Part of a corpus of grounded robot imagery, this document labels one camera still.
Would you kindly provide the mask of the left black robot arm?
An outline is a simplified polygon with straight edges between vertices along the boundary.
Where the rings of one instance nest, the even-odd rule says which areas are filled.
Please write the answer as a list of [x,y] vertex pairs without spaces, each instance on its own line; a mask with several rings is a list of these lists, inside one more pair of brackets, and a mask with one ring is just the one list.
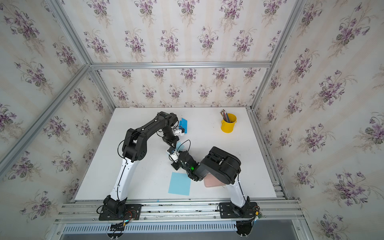
[[111,193],[104,199],[104,207],[114,215],[125,213],[128,198],[128,187],[139,161],[147,154],[147,141],[159,130],[162,140],[170,147],[173,154],[179,137],[174,133],[174,126],[179,123],[174,113],[159,112],[155,118],[137,129],[128,129],[122,146],[118,147],[118,155],[122,158],[122,166]]

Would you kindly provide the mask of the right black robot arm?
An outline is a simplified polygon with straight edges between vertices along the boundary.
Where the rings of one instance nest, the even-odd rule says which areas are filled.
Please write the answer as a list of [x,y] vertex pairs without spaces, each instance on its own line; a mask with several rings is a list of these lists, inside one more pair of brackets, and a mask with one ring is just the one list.
[[226,185],[233,209],[242,212],[247,209],[250,200],[245,197],[240,185],[241,161],[236,156],[217,147],[212,147],[200,162],[196,162],[188,151],[169,148],[168,153],[175,170],[185,170],[187,176],[195,182],[212,175]]

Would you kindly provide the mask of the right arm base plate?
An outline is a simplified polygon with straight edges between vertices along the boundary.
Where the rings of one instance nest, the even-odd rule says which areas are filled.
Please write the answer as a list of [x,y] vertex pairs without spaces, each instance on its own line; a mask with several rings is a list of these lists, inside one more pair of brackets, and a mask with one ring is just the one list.
[[231,202],[219,203],[221,219],[250,219],[262,216],[256,202],[246,202],[243,207],[237,207]]

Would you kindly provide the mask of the light blue front paper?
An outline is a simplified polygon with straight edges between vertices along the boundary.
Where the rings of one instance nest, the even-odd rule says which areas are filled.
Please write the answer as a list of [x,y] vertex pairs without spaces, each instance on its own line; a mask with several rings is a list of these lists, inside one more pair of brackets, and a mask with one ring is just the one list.
[[168,190],[169,194],[189,196],[190,187],[191,179],[187,174],[172,173]]

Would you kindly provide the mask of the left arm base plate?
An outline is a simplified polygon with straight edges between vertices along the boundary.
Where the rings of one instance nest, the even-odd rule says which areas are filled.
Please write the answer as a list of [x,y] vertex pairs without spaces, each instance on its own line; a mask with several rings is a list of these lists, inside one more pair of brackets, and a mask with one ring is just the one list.
[[119,205],[117,208],[108,208],[103,205],[99,213],[99,221],[125,221],[138,220],[142,210],[141,204]]

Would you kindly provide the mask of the bright blue square paper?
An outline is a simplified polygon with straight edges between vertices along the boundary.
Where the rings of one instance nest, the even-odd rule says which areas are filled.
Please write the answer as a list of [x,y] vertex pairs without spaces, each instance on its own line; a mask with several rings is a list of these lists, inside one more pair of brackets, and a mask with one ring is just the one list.
[[181,118],[179,121],[179,129],[181,129],[184,134],[187,134],[188,132],[188,121],[184,118]]

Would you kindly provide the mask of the light blue paper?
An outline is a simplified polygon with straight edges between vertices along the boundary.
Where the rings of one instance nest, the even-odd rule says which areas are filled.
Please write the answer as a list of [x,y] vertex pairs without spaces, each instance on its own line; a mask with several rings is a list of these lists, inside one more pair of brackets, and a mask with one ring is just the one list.
[[184,151],[185,150],[185,144],[183,142],[177,142],[177,151]]
[[191,179],[187,174],[172,173],[168,190],[169,194],[189,196],[190,187]]

